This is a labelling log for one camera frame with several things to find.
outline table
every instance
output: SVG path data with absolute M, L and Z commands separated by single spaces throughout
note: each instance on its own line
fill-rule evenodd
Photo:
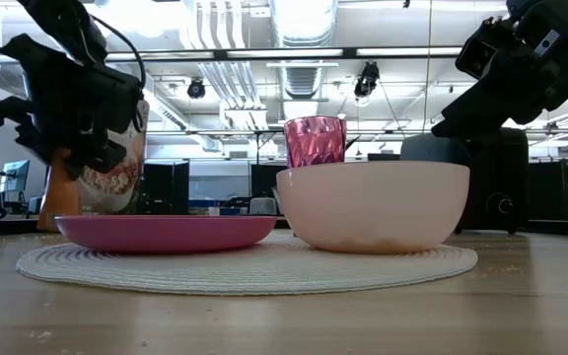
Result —
M 200 297 L 46 283 L 15 272 L 61 237 L 0 239 L 0 354 L 568 354 L 568 237 L 482 234 L 476 267 L 392 289 Z

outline woven placemat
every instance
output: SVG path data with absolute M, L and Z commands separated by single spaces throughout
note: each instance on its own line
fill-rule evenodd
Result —
M 477 262 L 471 249 L 439 246 L 400 255 L 321 251 L 273 233 L 243 249 L 189 255 L 120 255 L 72 244 L 21 257 L 24 275 L 114 289 L 186 295 L 290 295 L 369 290 L 450 277 Z

